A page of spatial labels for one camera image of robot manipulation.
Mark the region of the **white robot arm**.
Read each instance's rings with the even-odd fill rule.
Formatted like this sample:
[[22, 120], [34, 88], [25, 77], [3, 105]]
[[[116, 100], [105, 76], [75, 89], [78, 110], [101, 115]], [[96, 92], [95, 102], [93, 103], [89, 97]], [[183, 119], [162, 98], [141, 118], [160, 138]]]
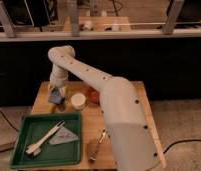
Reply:
[[156, 144], [133, 84], [75, 59], [71, 46], [48, 51], [50, 80], [59, 86], [68, 70], [99, 92], [100, 106], [118, 171], [163, 171]]

